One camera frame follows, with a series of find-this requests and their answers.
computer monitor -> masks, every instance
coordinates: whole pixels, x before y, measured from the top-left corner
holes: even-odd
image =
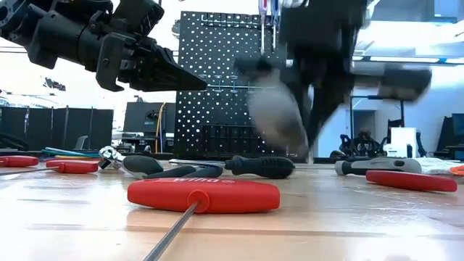
[[[162,102],[128,102],[125,109],[125,132],[156,133]],[[163,109],[163,131],[174,133],[175,104],[166,103]]]
[[[455,136],[460,136],[460,139],[464,138],[464,113],[452,114],[452,127],[454,129]]]

orange object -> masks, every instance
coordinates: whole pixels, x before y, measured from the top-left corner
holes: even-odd
[[[449,171],[454,175],[464,175],[464,165],[451,167]]]
[[[158,210],[196,213],[249,213],[279,207],[278,188],[267,183],[222,178],[158,178],[132,182],[128,201]]]
[[[378,185],[413,191],[457,191],[457,183],[451,178],[397,171],[369,170],[366,179]]]
[[[31,167],[38,164],[38,158],[31,156],[1,156],[0,167]]]
[[[98,162],[89,162],[84,160],[53,160],[46,163],[47,168],[59,173],[67,174],[87,174],[94,173],[99,170]]]

wooden table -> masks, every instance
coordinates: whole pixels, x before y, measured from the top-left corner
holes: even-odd
[[[126,188],[133,178],[122,171],[0,179],[1,261],[142,261],[180,217],[129,203]],[[260,181],[280,188],[279,210],[193,216],[162,260],[464,258],[462,191],[382,188],[364,178],[337,177],[327,168],[300,170],[284,181]]]

wiha logo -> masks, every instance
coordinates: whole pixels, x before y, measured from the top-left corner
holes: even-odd
[[[223,180],[223,179],[218,179],[218,178],[175,178],[174,181],[178,181],[178,182],[209,182],[209,183],[221,182],[221,183],[227,183],[227,184],[235,183],[235,181],[232,181],[232,180]]]

black pegboard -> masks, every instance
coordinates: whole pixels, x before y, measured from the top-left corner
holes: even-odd
[[[265,56],[284,62],[285,49],[277,46],[273,50],[272,34],[268,25]],[[206,91],[177,93],[175,153],[181,157],[285,155],[285,151],[267,146],[254,133],[247,108],[247,97],[253,88],[240,88],[249,86],[249,82],[233,69],[235,58],[261,55],[259,16],[182,12],[179,42],[178,63],[211,87]]]

